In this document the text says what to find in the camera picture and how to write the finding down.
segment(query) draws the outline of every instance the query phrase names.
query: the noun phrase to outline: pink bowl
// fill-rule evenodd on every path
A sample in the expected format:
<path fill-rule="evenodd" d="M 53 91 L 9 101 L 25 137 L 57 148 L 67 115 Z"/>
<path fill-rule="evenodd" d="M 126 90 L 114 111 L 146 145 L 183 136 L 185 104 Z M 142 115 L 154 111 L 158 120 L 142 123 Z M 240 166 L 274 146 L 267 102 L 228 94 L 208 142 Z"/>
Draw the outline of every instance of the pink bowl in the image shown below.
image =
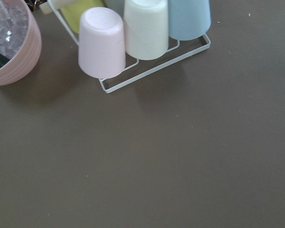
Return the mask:
<path fill-rule="evenodd" d="M 0 68 L 0 86 L 16 82 L 26 76 L 36 65 L 41 53 L 39 27 L 24 0 L 4 0 L 8 6 L 21 6 L 28 15 L 28 32 L 17 54 Z"/>

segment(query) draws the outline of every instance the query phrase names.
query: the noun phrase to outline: white metal rack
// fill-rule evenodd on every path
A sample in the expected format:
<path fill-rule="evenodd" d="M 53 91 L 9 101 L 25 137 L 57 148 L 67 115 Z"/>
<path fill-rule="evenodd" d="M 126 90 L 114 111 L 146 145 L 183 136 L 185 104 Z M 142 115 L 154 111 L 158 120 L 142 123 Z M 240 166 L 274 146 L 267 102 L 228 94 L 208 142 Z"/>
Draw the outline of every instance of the white metal rack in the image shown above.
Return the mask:
<path fill-rule="evenodd" d="M 67 30 L 67 32 L 69 33 L 69 35 L 71 36 L 71 38 L 74 40 L 74 42 L 78 45 L 79 41 L 78 38 L 76 37 L 76 35 L 73 33 L 73 31 L 71 30 L 71 28 L 68 26 L 67 22 L 65 21 L 64 17 L 61 15 L 61 13 L 59 12 L 58 9 L 55 9 L 52 0 L 48 0 L 47 1 L 50 5 L 50 7 L 52 8 L 53 12 L 55 13 L 56 17 L 59 19 L 59 21 L 61 22 L 61 24 L 64 26 L 64 28 Z M 164 62 L 162 61 L 158 61 L 159 63 L 156 63 L 156 60 L 148 60 L 148 61 L 143 61 L 143 62 L 149 62 L 152 64 L 144 64 L 144 69 L 142 72 L 137 73 L 137 72 L 129 72 L 130 69 L 133 69 L 135 67 L 138 67 L 140 65 L 140 63 L 142 62 L 139 59 L 136 59 L 136 62 L 131 64 L 130 66 L 127 66 L 123 72 L 115 77 L 121 77 L 125 78 L 124 80 L 122 80 L 121 82 L 118 82 L 117 84 L 113 85 L 113 86 L 108 86 L 107 82 L 108 81 L 112 81 L 113 79 L 99 79 L 100 85 L 102 87 L 102 89 L 108 94 L 111 93 L 117 89 L 120 89 L 132 82 L 135 82 L 143 77 L 146 77 L 158 70 L 161 70 L 165 67 L 170 66 L 173 63 L 179 62 L 185 58 L 191 57 L 201 51 L 204 51 L 206 49 L 208 49 L 210 47 L 211 41 L 209 39 L 209 37 L 207 36 L 207 34 L 204 34 L 203 36 L 201 36 L 200 38 L 196 39 L 196 40 L 191 40 L 191 41 L 179 41 L 179 40 L 172 40 L 170 39 L 170 43 L 175 43 L 176 44 L 169 48 L 166 52 L 166 54 L 164 54 L 162 57 L 162 59 L 164 59 Z M 201 43 L 201 45 L 199 47 L 196 47 L 196 43 L 199 42 Z M 176 52 L 178 50 L 178 53 L 174 53 L 174 55 L 176 54 L 175 57 L 173 57 L 172 59 L 168 58 L 168 55 Z"/>

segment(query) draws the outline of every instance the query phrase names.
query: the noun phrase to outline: cup rack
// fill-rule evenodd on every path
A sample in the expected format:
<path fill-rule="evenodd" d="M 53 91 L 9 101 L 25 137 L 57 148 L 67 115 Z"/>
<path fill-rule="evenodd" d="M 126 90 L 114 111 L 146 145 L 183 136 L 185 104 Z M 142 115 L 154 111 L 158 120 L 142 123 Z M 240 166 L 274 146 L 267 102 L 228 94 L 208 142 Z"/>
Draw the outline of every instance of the cup rack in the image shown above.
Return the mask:
<path fill-rule="evenodd" d="M 48 0 L 47 2 L 49 3 L 56 17 L 59 19 L 60 23 L 64 26 L 71 38 L 78 45 L 78 38 L 68 26 L 59 10 L 54 7 L 52 0 Z M 155 60 L 139 60 L 127 55 L 126 62 L 127 64 L 130 63 L 130 65 L 126 66 L 123 72 L 117 77 L 110 79 L 99 79 L 99 83 L 107 94 L 111 93 L 158 70 L 168 67 L 173 63 L 177 63 L 185 58 L 204 51 L 210 47 L 210 44 L 211 41 L 206 33 L 197 39 L 189 41 L 179 41 L 170 38 L 169 49 L 162 57 Z"/>

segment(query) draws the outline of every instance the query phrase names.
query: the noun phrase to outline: ribbed pink container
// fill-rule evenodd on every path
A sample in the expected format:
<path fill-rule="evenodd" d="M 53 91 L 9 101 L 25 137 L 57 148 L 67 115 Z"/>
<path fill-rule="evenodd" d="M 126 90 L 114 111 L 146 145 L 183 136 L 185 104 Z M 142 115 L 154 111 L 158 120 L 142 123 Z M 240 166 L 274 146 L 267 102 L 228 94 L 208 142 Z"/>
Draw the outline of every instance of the ribbed pink container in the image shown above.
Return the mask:
<path fill-rule="evenodd" d="M 28 15 L 28 33 L 18 53 L 0 68 L 0 86 L 16 82 L 26 76 L 36 65 L 41 53 L 39 27 L 24 0 L 4 0 L 8 6 L 21 6 Z"/>

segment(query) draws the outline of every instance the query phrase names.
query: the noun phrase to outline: pink cup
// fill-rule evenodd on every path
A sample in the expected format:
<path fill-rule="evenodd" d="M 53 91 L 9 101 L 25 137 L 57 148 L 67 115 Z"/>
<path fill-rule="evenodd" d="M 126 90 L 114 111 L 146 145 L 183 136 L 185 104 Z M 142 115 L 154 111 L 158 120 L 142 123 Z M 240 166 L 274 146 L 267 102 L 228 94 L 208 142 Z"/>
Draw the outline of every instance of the pink cup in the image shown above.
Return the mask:
<path fill-rule="evenodd" d="M 31 11 L 23 0 L 4 0 L 8 6 L 21 6 L 27 12 L 28 32 L 17 54 L 0 68 L 0 86 L 16 82 L 36 65 L 41 53 L 41 35 Z"/>
<path fill-rule="evenodd" d="M 124 26 L 113 10 L 94 7 L 80 19 L 78 63 L 89 76 L 112 78 L 125 68 Z"/>

